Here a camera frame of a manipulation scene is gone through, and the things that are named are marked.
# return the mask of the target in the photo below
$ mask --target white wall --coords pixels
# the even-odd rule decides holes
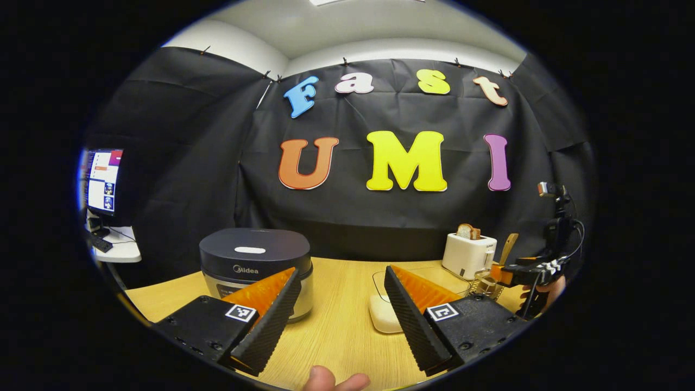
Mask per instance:
[[[328,65],[342,64],[343,57],[350,63],[355,61],[385,58],[415,58],[453,63],[456,58],[462,65],[482,68],[492,72],[502,70],[514,73],[520,61],[495,54],[470,45],[440,40],[417,38],[389,38],[351,42],[290,60],[282,74],[287,77]]]
[[[386,58],[418,58],[453,63],[455,58],[463,65],[492,72],[514,72],[520,61],[491,51],[457,42],[418,38],[388,38],[351,42],[321,49],[292,60],[260,38],[225,22],[202,20],[189,26],[163,47],[187,47],[230,58],[260,73],[277,79],[288,77],[328,65]]]
[[[162,47],[187,47],[217,54],[248,66],[262,74],[268,70],[277,79],[287,67],[288,59],[280,51],[255,35],[216,20],[202,20],[178,33]]]

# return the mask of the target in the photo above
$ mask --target black fabric curtain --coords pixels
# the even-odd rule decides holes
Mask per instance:
[[[438,70],[451,91],[424,93],[418,70]],[[373,76],[370,93],[334,90],[345,74]],[[283,95],[308,77],[315,103],[297,118]],[[508,100],[498,106],[473,79],[485,76]],[[448,187],[442,192],[370,191],[373,145],[367,135],[392,131],[405,150],[421,131],[443,134],[441,166]],[[508,191],[491,191],[491,156],[485,134],[507,140]],[[336,137],[328,178],[311,190],[294,190],[278,180],[282,150],[289,139],[304,139],[298,172],[316,165],[320,137]],[[254,112],[252,130],[240,164],[236,222],[258,228],[301,232],[312,255],[350,260],[410,261],[441,259],[446,235],[460,223],[480,228],[501,246],[512,232],[520,234],[510,254],[530,256],[544,247],[543,227],[555,203],[539,198],[539,182],[565,184],[579,218],[590,231],[596,199],[593,150],[582,118],[535,58],[528,57],[514,76],[438,61],[376,60],[334,65],[296,74],[273,83]]]
[[[199,271],[200,240],[235,226],[241,146],[269,83],[227,58],[164,47],[105,105],[86,146],[124,150],[108,222],[136,235],[142,261],[117,265],[127,287]]]

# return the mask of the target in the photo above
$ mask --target bread slice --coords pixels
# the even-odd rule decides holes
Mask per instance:
[[[459,229],[456,231],[456,235],[466,239],[472,239],[473,226],[471,224],[460,224]]]

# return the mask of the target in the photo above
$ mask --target midea logo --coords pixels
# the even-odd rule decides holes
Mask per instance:
[[[257,271],[256,269],[249,269],[247,267],[241,267],[239,265],[234,265],[233,269],[235,273],[259,273],[259,271]]]

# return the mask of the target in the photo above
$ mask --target blue letter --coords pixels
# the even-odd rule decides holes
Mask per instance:
[[[304,97],[313,97],[316,95],[316,89],[311,84],[317,81],[318,77],[316,76],[307,77],[302,83],[292,87],[285,95],[282,95],[290,100],[290,104],[292,105],[292,118],[299,117],[313,106],[313,100],[307,101]]]

